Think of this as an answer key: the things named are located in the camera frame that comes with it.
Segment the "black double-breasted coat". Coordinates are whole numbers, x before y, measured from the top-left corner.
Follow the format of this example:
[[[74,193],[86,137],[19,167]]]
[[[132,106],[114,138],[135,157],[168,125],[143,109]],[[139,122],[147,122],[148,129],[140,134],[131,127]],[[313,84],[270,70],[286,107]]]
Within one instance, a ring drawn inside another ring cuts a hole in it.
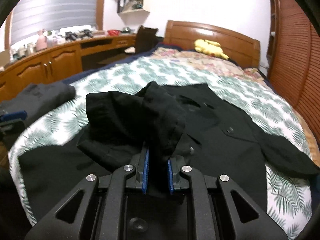
[[[285,137],[265,133],[242,109],[207,84],[148,83],[135,95],[86,96],[88,126],[65,144],[20,156],[34,217],[40,220],[86,175],[104,176],[149,152],[148,194],[169,194],[166,162],[181,155],[203,174],[229,175],[263,210],[266,164],[291,178],[313,180],[319,167]]]

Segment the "folded dark grey garment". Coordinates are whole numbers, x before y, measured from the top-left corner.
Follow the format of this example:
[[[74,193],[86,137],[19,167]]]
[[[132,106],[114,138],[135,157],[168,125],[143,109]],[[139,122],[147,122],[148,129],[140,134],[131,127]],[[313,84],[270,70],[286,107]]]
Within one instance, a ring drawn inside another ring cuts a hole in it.
[[[30,84],[15,98],[1,102],[1,110],[8,114],[25,111],[25,127],[29,127],[49,111],[56,109],[67,101],[73,100],[76,90],[63,82],[48,85]]]

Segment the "long wooden cabinet desk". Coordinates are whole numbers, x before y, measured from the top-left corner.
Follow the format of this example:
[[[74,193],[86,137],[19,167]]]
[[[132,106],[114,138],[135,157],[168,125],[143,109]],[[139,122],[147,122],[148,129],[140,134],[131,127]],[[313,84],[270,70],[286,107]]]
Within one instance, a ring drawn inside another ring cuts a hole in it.
[[[81,58],[131,47],[136,35],[102,36],[47,48],[9,65],[1,72],[1,101],[11,100],[29,84],[52,83],[83,71]]]

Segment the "pink vase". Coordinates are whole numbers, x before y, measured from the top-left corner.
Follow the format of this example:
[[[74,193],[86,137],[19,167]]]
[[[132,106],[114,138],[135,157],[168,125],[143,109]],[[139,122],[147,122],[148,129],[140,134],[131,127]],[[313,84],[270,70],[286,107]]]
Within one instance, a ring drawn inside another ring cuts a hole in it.
[[[47,32],[45,30],[39,30],[37,32],[38,39],[36,41],[36,51],[41,51],[47,48]]]

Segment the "black gripper tools on desk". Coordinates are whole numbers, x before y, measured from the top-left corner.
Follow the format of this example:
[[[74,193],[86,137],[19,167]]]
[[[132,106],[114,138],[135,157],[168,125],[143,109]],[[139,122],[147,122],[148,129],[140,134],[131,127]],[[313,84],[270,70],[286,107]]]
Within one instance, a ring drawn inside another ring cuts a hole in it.
[[[89,29],[85,29],[78,33],[68,31],[65,33],[65,40],[66,41],[77,41],[78,39],[83,40],[84,38],[93,38],[93,33]]]

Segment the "grey window blind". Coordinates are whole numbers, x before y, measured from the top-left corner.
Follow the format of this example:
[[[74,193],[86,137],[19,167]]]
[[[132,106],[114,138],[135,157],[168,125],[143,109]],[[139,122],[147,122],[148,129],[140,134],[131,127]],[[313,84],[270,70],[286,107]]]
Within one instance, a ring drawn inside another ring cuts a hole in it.
[[[20,0],[13,9],[11,44],[40,30],[95,25],[97,0]]]

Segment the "red bowl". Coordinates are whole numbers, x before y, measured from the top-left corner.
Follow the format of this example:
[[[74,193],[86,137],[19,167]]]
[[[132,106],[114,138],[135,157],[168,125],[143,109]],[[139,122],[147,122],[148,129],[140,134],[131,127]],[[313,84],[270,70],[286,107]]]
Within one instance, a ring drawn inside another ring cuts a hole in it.
[[[121,34],[120,30],[111,29],[107,31],[108,36],[119,36]]]

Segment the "dark wooden chair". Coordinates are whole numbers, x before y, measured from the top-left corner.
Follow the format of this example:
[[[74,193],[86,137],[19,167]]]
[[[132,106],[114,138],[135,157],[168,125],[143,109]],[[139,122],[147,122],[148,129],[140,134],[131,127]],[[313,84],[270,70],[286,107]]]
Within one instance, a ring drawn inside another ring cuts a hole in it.
[[[137,31],[135,45],[124,50],[126,54],[140,54],[151,50],[157,43],[158,28],[141,25]]]

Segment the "floral quilt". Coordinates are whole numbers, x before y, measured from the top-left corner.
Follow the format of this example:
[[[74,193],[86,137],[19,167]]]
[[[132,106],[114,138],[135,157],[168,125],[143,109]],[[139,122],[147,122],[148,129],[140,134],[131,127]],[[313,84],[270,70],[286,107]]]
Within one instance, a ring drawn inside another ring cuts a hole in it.
[[[170,59],[176,63],[193,66],[195,69],[208,70],[219,76],[237,77],[266,86],[264,78],[259,74],[257,68],[249,67],[242,69],[231,61],[198,52],[178,51],[177,49],[159,47],[151,54],[151,58],[160,60]]]

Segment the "wooden headboard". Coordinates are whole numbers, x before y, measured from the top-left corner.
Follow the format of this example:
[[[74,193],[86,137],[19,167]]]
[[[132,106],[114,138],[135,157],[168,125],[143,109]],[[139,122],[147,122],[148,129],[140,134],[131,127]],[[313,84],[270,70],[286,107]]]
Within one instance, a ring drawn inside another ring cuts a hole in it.
[[[169,20],[163,42],[184,50],[194,49],[198,39],[218,42],[223,52],[241,68],[259,67],[260,42],[236,31],[195,22]]]

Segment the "louvered wooden wardrobe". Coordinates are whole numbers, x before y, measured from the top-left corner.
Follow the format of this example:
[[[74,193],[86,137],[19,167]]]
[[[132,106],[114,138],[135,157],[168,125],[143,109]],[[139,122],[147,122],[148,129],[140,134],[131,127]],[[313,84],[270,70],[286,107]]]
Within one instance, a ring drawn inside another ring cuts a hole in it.
[[[270,0],[268,78],[319,138],[319,35],[295,0]]]

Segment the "yellow plush toy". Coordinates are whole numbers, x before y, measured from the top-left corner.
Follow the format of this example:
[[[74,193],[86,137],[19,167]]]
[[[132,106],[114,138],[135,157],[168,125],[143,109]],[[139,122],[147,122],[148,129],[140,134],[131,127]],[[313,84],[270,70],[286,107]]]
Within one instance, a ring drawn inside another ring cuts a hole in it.
[[[198,39],[194,42],[195,50],[198,53],[203,53],[205,55],[218,57],[224,60],[228,60],[229,56],[227,56],[221,45],[218,42],[210,41],[210,40],[202,40]]]

